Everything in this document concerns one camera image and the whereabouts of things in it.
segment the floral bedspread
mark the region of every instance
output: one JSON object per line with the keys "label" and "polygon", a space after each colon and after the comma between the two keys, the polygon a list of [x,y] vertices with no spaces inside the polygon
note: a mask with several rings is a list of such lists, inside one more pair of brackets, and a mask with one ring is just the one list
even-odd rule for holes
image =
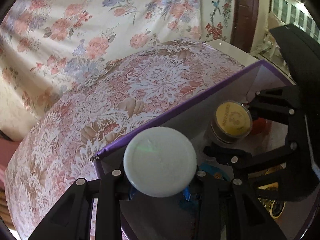
{"label": "floral bedspread", "polygon": [[95,152],[243,67],[204,43],[182,39],[108,62],[67,91],[24,138],[5,173],[22,240],[75,179],[97,178],[89,161]]}
{"label": "floral bedspread", "polygon": [[200,0],[17,0],[0,27],[0,129],[22,139],[87,77],[180,37],[201,40]]}

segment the white round object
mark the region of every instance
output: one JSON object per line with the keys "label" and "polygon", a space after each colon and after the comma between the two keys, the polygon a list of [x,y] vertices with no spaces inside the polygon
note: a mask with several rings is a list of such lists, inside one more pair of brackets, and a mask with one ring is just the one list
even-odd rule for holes
{"label": "white round object", "polygon": [[114,171],[112,171],[111,172],[111,174],[113,175],[113,176],[120,176],[121,175],[121,170],[114,170]]}
{"label": "white round object", "polygon": [[168,127],[137,134],[124,152],[131,184],[152,197],[168,197],[188,186],[196,173],[196,152],[186,136]]}

